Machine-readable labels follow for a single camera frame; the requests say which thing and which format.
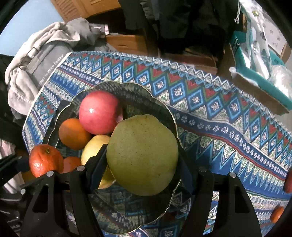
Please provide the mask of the small tangerine back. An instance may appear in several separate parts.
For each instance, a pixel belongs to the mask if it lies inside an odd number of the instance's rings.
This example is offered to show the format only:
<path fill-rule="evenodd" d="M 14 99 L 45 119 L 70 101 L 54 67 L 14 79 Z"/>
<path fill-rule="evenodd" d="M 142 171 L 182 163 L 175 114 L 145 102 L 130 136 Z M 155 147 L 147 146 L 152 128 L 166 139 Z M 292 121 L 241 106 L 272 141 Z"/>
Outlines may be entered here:
<path fill-rule="evenodd" d="M 279 206 L 279 205 L 276 206 L 274 208 L 271 216 L 270 216 L 270 221 L 272 223 L 276 223 L 280 219 L 280 217 L 283 214 L 283 212 L 284 212 L 284 207 L 283 206 Z"/>

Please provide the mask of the small tangerine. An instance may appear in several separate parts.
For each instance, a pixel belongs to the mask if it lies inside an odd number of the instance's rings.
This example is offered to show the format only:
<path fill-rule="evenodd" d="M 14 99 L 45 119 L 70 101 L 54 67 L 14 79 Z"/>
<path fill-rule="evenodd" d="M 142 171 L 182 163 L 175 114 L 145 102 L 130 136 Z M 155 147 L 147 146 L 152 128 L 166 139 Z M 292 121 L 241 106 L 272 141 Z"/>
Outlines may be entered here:
<path fill-rule="evenodd" d="M 280 217 L 283 214 L 283 212 L 284 212 L 284 207 L 283 206 L 279 206 L 279 205 L 276 206 L 274 208 L 271 216 L 270 216 L 270 221 L 272 223 L 276 223 L 280 219 Z"/>
<path fill-rule="evenodd" d="M 38 178 L 48 171 L 63 172 L 64 161 L 55 147 L 40 144 L 34 146 L 29 156 L 29 166 L 34 177 Z"/>

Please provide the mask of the large orange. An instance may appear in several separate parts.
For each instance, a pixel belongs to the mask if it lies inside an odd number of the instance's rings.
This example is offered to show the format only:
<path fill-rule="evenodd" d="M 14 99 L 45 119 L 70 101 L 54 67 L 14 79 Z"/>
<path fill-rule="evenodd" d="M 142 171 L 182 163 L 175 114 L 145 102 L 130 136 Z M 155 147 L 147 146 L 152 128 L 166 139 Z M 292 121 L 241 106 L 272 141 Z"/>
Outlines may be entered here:
<path fill-rule="evenodd" d="M 59 127 L 58 135 L 61 142 L 73 150 L 83 149 L 92 138 L 77 118 L 65 120 Z"/>
<path fill-rule="evenodd" d="M 67 157 L 64 159 L 64 168 L 62 173 L 68 173 L 81 165 L 79 157 Z"/>

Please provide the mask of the small tangerine front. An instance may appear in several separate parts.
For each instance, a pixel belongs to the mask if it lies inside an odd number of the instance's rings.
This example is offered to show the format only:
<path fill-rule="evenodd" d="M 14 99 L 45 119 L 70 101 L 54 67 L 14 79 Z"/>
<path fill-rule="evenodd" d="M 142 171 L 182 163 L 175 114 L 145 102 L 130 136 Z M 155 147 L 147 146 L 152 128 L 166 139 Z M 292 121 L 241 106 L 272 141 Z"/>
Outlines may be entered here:
<path fill-rule="evenodd" d="M 34 177 L 38 178 L 48 171 L 63 172 L 64 161 L 55 147 L 40 144 L 34 146 L 29 156 L 29 166 Z"/>

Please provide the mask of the red apple back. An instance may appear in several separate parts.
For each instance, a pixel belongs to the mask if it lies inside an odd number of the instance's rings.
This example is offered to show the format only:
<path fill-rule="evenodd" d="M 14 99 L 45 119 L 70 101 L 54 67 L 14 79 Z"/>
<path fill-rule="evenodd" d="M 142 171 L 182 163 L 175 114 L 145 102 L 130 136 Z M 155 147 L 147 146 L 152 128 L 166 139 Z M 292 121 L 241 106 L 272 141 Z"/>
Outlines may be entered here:
<path fill-rule="evenodd" d="M 290 169 L 287 173 L 283 190 L 285 193 L 292 193 L 292 169 Z"/>

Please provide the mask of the red apple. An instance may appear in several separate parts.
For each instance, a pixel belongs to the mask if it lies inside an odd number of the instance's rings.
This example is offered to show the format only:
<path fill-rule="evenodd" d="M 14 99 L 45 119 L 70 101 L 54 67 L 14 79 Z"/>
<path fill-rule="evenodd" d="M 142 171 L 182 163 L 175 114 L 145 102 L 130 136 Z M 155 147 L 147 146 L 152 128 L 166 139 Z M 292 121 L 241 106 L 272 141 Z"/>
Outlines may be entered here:
<path fill-rule="evenodd" d="M 285 193 L 292 193 L 292 169 L 290 169 L 287 173 L 283 190 Z"/>
<path fill-rule="evenodd" d="M 79 121 L 91 134 L 109 134 L 123 120 L 120 101 L 106 91 L 93 91 L 81 102 Z"/>

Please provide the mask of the large orange front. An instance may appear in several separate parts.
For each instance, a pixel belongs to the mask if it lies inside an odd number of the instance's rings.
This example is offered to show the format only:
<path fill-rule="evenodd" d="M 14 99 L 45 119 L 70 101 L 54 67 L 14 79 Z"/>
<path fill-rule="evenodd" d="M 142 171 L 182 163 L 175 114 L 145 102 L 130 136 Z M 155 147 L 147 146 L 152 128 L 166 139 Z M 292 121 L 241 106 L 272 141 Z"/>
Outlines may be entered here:
<path fill-rule="evenodd" d="M 83 149 L 92 138 L 77 118 L 65 120 L 59 127 L 58 135 L 61 142 L 73 150 Z"/>

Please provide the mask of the yellow-green pear back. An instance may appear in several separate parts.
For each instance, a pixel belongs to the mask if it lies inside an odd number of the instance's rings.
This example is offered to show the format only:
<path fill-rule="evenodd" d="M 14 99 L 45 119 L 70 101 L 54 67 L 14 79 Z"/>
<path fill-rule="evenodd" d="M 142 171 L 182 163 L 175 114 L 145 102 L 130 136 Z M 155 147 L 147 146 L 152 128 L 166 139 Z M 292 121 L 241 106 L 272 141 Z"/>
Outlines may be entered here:
<path fill-rule="evenodd" d="M 177 137 L 150 114 L 127 118 L 116 126 L 107 145 L 107 164 L 116 181 L 140 196 L 162 192 L 177 167 Z"/>

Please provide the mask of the red apple front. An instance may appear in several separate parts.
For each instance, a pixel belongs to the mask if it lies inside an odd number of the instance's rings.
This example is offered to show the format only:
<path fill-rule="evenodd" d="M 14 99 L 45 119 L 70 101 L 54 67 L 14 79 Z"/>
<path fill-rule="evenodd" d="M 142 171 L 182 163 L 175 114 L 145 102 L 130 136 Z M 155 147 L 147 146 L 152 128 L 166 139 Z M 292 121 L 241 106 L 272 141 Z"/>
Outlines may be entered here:
<path fill-rule="evenodd" d="M 81 102 L 79 121 L 91 134 L 109 134 L 123 120 L 120 101 L 106 91 L 93 91 Z"/>

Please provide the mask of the dark glass fruit plate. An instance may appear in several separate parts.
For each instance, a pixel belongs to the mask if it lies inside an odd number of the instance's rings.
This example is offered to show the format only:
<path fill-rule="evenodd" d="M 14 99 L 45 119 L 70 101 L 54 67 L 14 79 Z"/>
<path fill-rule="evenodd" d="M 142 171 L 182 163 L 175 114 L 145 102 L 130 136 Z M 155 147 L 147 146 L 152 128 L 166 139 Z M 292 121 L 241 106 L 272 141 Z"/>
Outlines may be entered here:
<path fill-rule="evenodd" d="M 123 120 L 114 129 L 106 152 L 113 184 L 92 188 L 89 196 L 100 228 L 107 234 L 129 234 L 161 218 L 180 183 L 181 147 L 174 117 L 161 101 L 136 83 L 106 81 L 59 106 L 44 142 L 64 156 L 80 151 L 65 146 L 58 136 L 61 124 L 77 118 L 81 102 L 93 92 L 107 92 L 121 104 Z"/>

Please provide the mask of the pile of grey clothes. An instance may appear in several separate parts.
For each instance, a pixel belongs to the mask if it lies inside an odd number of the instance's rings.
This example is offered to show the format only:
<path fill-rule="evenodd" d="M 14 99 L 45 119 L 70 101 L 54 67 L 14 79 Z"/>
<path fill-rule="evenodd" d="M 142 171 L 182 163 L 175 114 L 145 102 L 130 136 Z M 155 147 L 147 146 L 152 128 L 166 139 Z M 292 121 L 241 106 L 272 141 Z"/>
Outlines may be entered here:
<path fill-rule="evenodd" d="M 7 102 L 16 120 L 24 118 L 42 86 L 67 53 L 73 51 L 115 51 L 105 37 L 107 24 L 76 18 L 56 22 L 32 34 L 6 68 Z"/>

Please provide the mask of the clear plastic bag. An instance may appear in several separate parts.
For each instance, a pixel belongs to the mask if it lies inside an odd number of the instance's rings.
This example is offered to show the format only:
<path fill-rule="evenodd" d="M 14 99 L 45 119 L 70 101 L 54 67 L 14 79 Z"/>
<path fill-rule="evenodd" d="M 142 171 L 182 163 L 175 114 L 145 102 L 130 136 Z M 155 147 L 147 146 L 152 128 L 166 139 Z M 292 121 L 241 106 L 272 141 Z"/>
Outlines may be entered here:
<path fill-rule="evenodd" d="M 268 80 L 286 97 L 292 99 L 292 74 L 289 69 L 283 65 L 273 65 Z"/>

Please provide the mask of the wooden drawer box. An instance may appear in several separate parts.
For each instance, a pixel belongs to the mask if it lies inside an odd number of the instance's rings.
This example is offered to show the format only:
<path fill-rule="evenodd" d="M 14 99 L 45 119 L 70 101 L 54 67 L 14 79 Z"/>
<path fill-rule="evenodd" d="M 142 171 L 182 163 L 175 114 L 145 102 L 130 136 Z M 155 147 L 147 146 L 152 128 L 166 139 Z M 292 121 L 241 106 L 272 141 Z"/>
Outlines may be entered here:
<path fill-rule="evenodd" d="M 139 35 L 107 35 L 106 42 L 117 51 L 135 55 L 148 55 L 143 36 Z"/>

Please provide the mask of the white patterned storage box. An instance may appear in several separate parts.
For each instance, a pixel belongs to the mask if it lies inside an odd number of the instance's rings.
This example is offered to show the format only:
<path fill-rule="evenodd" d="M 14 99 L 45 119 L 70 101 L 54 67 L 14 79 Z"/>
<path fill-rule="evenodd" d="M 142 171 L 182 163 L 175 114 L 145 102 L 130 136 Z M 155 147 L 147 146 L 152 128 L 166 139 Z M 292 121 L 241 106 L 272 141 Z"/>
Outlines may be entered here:
<path fill-rule="evenodd" d="M 268 45 L 278 54 L 281 55 L 286 39 L 281 33 L 280 29 L 275 25 L 274 21 L 268 16 L 267 13 L 263 13 L 264 16 L 264 30 L 268 41 Z"/>

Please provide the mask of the wooden louvered wardrobe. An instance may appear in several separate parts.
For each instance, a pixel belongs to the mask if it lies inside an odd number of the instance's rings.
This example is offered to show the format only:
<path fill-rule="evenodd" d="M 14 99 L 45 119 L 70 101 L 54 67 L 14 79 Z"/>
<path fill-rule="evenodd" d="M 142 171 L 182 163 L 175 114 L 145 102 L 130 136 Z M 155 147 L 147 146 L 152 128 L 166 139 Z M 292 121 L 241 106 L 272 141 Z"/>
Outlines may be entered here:
<path fill-rule="evenodd" d="M 120 9 L 118 0 L 51 0 L 65 22 Z"/>

